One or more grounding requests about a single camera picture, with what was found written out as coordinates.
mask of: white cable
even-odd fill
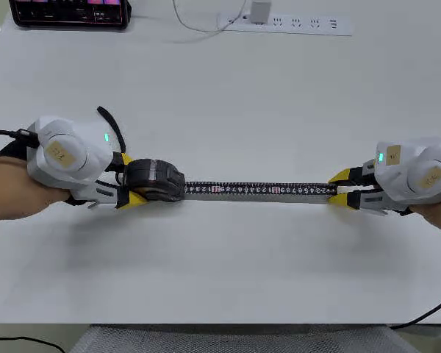
[[[230,21],[227,25],[225,25],[224,27],[222,27],[220,29],[216,29],[215,31],[210,31],[208,29],[195,28],[193,26],[190,26],[189,24],[186,24],[182,20],[181,16],[179,15],[178,6],[176,5],[176,0],[172,0],[172,2],[173,2],[173,9],[175,10],[175,15],[176,15],[176,18],[178,19],[178,22],[185,28],[191,29],[192,31],[201,32],[201,33],[221,33],[223,31],[225,31],[227,29],[227,27],[229,27],[236,20],[238,20],[240,18],[240,16],[242,16],[243,9],[245,9],[245,5],[247,4],[247,0],[243,0],[242,7],[240,8],[240,11],[239,11],[237,17],[233,21]]]

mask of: white power strip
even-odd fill
[[[353,26],[349,18],[333,16],[291,16],[270,14],[267,24],[253,24],[249,14],[245,14],[234,23],[235,15],[220,14],[218,28],[231,23],[226,31],[298,33],[306,35],[352,35]]]

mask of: tape label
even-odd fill
[[[419,186],[423,189],[429,189],[441,179],[441,168],[433,167],[420,180]]]
[[[51,143],[47,147],[46,153],[64,168],[70,167],[76,161],[76,158],[58,141]]]
[[[385,164],[386,165],[399,165],[401,150],[402,150],[401,145],[393,145],[393,146],[387,147],[387,158],[386,158]]]

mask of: power adapter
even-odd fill
[[[250,22],[267,24],[270,17],[271,0],[253,0],[251,2]]]

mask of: measuring tape blade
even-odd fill
[[[337,186],[325,183],[186,182],[186,200],[325,204]]]

